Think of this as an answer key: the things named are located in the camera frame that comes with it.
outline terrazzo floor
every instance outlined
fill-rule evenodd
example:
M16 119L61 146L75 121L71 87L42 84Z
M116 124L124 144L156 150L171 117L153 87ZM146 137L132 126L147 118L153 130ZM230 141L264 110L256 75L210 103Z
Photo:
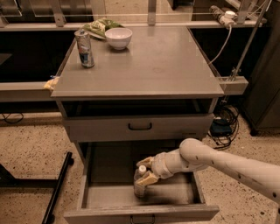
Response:
M239 122L238 136L226 151L280 165L280 133L251 136L241 116ZM208 137L203 142L215 146ZM53 211L56 224L66 224L63 213L76 209L83 169L60 113L24 114L24 120L17 124L0 122L0 164L16 178L56 179L68 151L73 153L74 164L68 169ZM206 203L219 206L220 211L209 222L192 223L275 223L276 203L212 167L198 174ZM0 189L0 223L41 223L51 193L49 189Z

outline silver can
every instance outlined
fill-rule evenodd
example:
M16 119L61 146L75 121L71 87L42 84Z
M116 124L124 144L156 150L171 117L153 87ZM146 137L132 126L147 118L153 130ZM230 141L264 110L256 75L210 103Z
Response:
M78 30L75 32L75 38L77 40L81 64L84 67L93 67L95 62L91 51L89 34L84 30Z

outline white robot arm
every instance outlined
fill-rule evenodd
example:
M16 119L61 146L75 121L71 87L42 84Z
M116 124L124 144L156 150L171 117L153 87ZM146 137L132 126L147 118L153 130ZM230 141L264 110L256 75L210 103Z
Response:
M196 139L188 138L179 149L147 157L137 163L140 165L150 168L149 174L136 182L140 186L168 179L177 172L195 172L212 166L280 205L280 166L214 150Z

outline can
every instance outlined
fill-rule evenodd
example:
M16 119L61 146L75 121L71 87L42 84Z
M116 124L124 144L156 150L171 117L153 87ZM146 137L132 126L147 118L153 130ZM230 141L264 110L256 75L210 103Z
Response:
M93 67L95 65L94 56L91 51L89 34L84 30L75 32L80 62L84 67Z

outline drawer handle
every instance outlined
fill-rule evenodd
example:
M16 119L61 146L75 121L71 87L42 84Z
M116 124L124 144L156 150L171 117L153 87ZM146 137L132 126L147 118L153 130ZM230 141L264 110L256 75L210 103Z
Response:
M156 218L155 218L154 214L151 216L151 222L134 222L133 221L133 215L130 216L130 223L131 224L154 224L155 220L156 220Z
M149 123L149 126L147 128L142 128L142 129L133 128L130 123L129 123L128 127L129 127L129 130L151 130L152 129L152 123Z

